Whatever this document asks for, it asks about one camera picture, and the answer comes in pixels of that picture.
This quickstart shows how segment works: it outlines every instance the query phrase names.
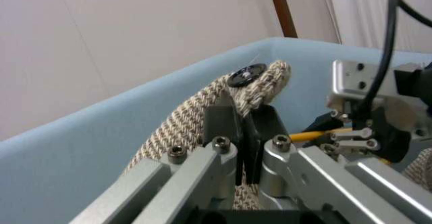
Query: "beige knit textile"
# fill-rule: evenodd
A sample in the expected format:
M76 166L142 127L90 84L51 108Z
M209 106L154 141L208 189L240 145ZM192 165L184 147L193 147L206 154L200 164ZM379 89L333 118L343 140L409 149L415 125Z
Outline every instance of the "beige knit textile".
M421 151L418 157L405 168L403 175L432 192L432 148Z
M160 159L172 145L183 145L193 151L202 144L204 111L214 105L222 92L227 91L234 99L237 112L245 117L252 109L269 103L287 85L291 76L290 66L275 61L254 82L239 88L228 87L229 75L214 80L197 94L184 101L162 125L141 145L123 174L133 168L141 159ZM247 185L243 173L242 185L236 186L234 209L259 209L257 185Z

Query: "silver metal block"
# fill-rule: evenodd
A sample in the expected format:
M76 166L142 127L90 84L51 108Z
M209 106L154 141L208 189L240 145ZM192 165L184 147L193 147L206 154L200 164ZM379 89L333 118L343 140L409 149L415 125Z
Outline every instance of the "silver metal block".
M260 200L260 205L266 210L298 210L295 202L288 197L275 198L259 190L258 199Z
M378 71L378 66L364 64L362 70L358 70L358 62L336 60L332 64L332 85L328 96L327 106L339 112L343 112L345 100L360 100L365 97ZM400 95L398 93L395 70L412 72L421 69L416 64L405 64L396 68L390 68L382 82L373 106L383 106L387 121L394 127L409 131L413 139L428 139L432 132L432 119L425 114L427 105L419 98ZM359 88L359 83L365 83L364 88ZM415 134L421 129L423 136Z
M183 223L195 208L206 208L221 181L221 158L196 148L133 223Z
M432 194L375 158L347 164L350 173L416 223L432 223Z
M350 223L412 223L317 147L298 149L287 167L310 209L330 204Z
M131 223L170 176L167 165L143 159L71 223Z
M301 200L309 209L331 205L350 223L412 223L317 147L280 153L273 151L271 142L267 142L263 163L286 182L285 197ZM281 208L286 198L269 195L271 187L266 181L260 183L263 191L260 202L270 208Z

